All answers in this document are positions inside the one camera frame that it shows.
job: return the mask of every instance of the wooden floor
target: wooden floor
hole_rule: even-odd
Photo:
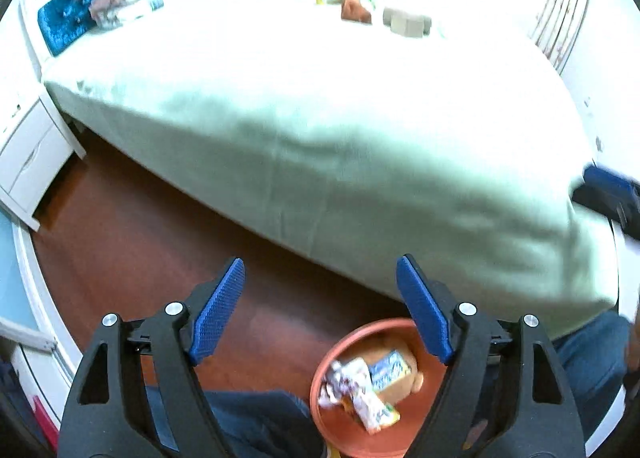
[[[283,388],[302,398],[316,365],[367,322],[404,305],[277,247],[190,199],[92,133],[54,181],[33,236],[51,295],[83,349],[100,319],[151,315],[242,257],[247,282],[215,354],[206,389]],[[150,365],[145,377],[153,381]]]

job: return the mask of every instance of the silver screw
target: silver screw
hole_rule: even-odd
[[[104,326],[113,326],[118,322],[118,316],[114,313],[108,313],[102,318],[102,324]]]
[[[164,309],[164,312],[167,315],[177,315],[181,311],[182,311],[182,303],[169,303]]]
[[[538,326],[539,321],[535,315],[527,314],[526,316],[524,316],[524,324],[535,328],[536,326]]]
[[[460,303],[458,309],[460,310],[460,313],[468,315],[469,317],[471,317],[472,315],[476,315],[476,313],[478,312],[478,308],[476,308],[471,303]]]

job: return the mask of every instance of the orange bucket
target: orange bucket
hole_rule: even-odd
[[[406,342],[415,356],[418,371],[424,375],[420,391],[410,394],[396,406],[400,420],[370,435],[359,420],[343,408],[322,409],[318,395],[322,379],[333,361],[350,360],[358,354],[358,345],[365,346],[369,337],[391,335]],[[325,440],[343,455],[353,458],[401,458],[422,427],[444,378],[446,367],[427,353],[412,319],[385,319],[358,328],[340,340],[322,359],[311,383],[309,404],[318,430]]]

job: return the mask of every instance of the bed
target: bed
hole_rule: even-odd
[[[618,296],[609,224],[569,199],[582,124],[535,44],[450,1],[383,0],[434,11],[409,40],[313,0],[184,0],[42,53],[42,81],[164,180],[323,266],[399,297],[409,252],[460,298],[568,333]],[[40,2],[22,3],[36,52]]]

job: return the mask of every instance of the nightstand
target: nightstand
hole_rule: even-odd
[[[34,231],[33,213],[73,152],[86,152],[44,86],[0,88],[0,203]]]

